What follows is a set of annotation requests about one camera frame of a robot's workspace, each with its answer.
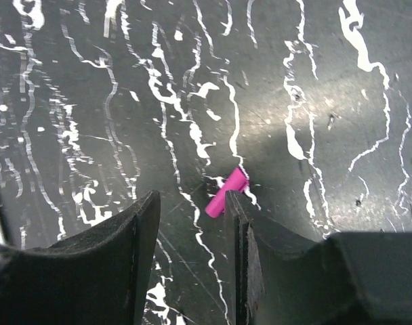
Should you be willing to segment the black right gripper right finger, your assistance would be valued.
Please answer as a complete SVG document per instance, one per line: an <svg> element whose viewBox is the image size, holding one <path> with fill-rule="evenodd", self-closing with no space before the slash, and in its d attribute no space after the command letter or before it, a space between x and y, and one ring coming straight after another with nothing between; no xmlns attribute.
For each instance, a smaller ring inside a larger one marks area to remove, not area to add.
<svg viewBox="0 0 412 325"><path fill-rule="evenodd" d="M232 324L412 324L412 232L320 242L226 193Z"/></svg>

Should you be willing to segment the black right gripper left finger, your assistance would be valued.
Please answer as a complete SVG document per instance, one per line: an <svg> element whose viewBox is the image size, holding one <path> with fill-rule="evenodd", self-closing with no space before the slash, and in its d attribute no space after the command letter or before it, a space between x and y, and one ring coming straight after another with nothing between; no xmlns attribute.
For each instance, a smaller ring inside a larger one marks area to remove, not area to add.
<svg viewBox="0 0 412 325"><path fill-rule="evenodd" d="M160 216L153 190L47 248L0 244L0 324L140 324Z"/></svg>

